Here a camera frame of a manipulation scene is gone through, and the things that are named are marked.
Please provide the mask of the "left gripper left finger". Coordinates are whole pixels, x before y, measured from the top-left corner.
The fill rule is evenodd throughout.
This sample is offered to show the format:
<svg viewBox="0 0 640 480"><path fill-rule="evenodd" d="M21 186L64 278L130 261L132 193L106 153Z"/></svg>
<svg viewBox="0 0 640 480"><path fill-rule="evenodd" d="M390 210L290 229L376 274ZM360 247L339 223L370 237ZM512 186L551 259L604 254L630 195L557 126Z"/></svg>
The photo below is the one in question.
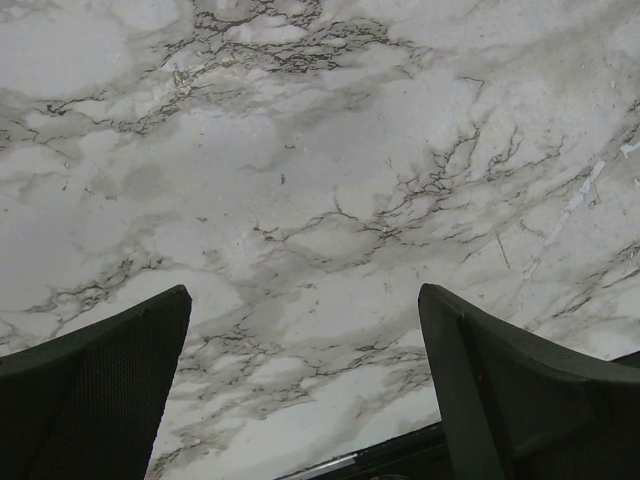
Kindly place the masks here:
<svg viewBox="0 0 640 480"><path fill-rule="evenodd" d="M2 357L2 478L144 478L191 305L176 285Z"/></svg>

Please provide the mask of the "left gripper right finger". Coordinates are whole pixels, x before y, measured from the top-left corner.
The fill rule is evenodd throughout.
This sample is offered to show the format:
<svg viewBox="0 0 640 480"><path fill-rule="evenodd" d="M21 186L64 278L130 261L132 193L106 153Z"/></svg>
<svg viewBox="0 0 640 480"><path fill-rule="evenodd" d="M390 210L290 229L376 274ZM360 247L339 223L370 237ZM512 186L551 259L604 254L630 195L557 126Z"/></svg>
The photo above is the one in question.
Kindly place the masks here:
<svg viewBox="0 0 640 480"><path fill-rule="evenodd" d="M638 478L638 354L578 353L438 285L418 309L456 478Z"/></svg>

